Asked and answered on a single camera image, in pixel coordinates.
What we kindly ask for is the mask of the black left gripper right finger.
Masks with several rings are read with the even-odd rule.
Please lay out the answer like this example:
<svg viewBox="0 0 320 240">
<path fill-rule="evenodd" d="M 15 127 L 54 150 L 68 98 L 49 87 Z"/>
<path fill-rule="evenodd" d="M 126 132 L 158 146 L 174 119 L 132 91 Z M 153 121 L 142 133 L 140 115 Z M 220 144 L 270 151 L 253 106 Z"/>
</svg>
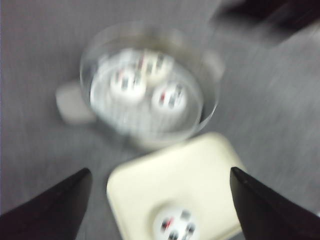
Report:
<svg viewBox="0 0 320 240">
<path fill-rule="evenodd" d="M 247 240 L 318 240 L 320 218 L 242 169 L 230 169 L 234 208 Z"/>
</svg>

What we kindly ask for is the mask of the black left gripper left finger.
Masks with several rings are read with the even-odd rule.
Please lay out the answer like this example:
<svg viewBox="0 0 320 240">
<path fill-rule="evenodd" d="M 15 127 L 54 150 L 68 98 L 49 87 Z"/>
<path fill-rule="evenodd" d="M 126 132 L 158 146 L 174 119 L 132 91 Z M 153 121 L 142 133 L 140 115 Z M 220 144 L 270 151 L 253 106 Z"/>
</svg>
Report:
<svg viewBox="0 0 320 240">
<path fill-rule="evenodd" d="M 92 173 L 83 168 L 0 216 L 2 240 L 74 240 L 86 214 Z"/>
</svg>

